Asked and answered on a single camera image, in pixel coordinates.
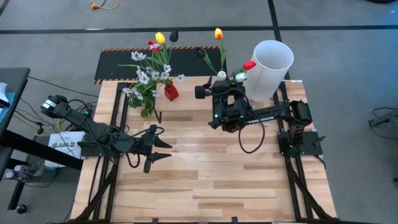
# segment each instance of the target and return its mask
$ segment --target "small red vase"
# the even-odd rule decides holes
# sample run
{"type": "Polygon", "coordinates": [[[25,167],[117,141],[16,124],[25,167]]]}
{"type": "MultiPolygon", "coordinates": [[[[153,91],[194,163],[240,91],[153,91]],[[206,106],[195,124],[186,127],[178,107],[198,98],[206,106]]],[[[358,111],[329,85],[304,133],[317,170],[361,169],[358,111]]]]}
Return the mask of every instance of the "small red vase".
{"type": "Polygon", "coordinates": [[[170,100],[173,101],[176,99],[179,94],[176,87],[173,85],[173,82],[170,81],[168,86],[164,87],[164,95],[170,100]]]}

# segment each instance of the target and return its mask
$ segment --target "black mat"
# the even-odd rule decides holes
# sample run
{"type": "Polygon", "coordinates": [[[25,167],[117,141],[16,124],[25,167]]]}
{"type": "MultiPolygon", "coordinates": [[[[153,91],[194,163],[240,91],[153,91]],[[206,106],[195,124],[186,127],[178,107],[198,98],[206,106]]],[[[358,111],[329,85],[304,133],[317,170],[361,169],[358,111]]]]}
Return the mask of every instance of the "black mat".
{"type": "MultiPolygon", "coordinates": [[[[206,50],[216,71],[221,68],[219,47],[201,47],[206,50]]],[[[131,59],[131,52],[138,51],[151,56],[148,48],[138,47],[131,49],[103,49],[99,56],[94,84],[101,84],[102,81],[129,81],[137,77],[136,68],[120,67],[118,65],[140,65],[139,62],[131,59]]],[[[195,47],[173,47],[170,59],[172,71],[170,76],[184,74],[187,77],[214,75],[205,61],[199,59],[195,54],[195,47]]]]}

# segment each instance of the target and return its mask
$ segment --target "chair wheel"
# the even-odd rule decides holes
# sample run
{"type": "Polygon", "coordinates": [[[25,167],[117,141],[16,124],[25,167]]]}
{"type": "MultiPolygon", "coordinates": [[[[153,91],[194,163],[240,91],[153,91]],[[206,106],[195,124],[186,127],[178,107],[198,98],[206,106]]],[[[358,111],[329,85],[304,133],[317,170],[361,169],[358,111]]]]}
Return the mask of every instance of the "chair wheel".
{"type": "Polygon", "coordinates": [[[27,207],[24,204],[18,204],[16,210],[17,210],[18,214],[23,214],[23,213],[25,213],[27,211],[27,207]]]}

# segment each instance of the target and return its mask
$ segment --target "yellow tulip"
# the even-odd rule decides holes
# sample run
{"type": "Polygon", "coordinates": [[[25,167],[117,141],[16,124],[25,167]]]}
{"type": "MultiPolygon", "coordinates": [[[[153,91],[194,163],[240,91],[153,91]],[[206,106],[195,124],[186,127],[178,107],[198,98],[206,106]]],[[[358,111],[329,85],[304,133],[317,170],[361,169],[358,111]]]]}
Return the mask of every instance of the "yellow tulip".
{"type": "Polygon", "coordinates": [[[215,37],[216,40],[221,40],[221,39],[223,39],[223,31],[222,31],[220,28],[217,28],[217,29],[214,31],[214,37],[215,37]]]}
{"type": "Polygon", "coordinates": [[[158,44],[164,44],[166,42],[166,38],[161,32],[156,33],[155,38],[158,44]]]}

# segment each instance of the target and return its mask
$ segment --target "gray floor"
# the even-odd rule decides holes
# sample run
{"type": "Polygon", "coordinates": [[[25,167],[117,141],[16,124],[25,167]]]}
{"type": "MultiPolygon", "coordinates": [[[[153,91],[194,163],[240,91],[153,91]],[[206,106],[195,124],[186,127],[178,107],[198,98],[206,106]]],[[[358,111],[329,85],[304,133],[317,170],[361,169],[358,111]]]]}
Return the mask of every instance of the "gray floor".
{"type": "MultiPolygon", "coordinates": [[[[121,0],[115,11],[91,11],[90,2],[10,1],[0,17],[0,30],[272,25],[265,0],[121,0]]],[[[398,4],[275,0],[275,8],[280,26],[398,25],[398,4]]],[[[397,223],[398,189],[392,178],[398,177],[398,143],[373,135],[368,119],[373,118],[373,108],[398,105],[398,30],[281,34],[295,54],[290,76],[304,81],[315,126],[326,136],[322,146],[338,216],[397,223]]],[[[258,42],[274,39],[273,31],[229,31],[224,36],[229,70],[249,59],[258,42]]],[[[153,33],[0,35],[0,67],[30,67],[33,77],[98,94],[100,87],[92,80],[100,50],[143,47],[153,38],[153,33]]],[[[178,42],[181,46],[216,44],[212,32],[182,32],[178,42]]],[[[23,99],[38,111],[50,94],[96,100],[34,80],[29,80],[23,99]]],[[[28,110],[23,103],[18,107],[28,110]]],[[[18,120],[12,120],[9,129],[28,138],[35,134],[18,120]]],[[[397,134],[389,125],[377,131],[397,134]]],[[[78,181],[77,172],[70,176],[70,181],[56,182],[48,189],[26,188],[21,202],[30,210],[23,215],[6,210],[14,183],[2,181],[2,223],[63,221],[78,181]]]]}

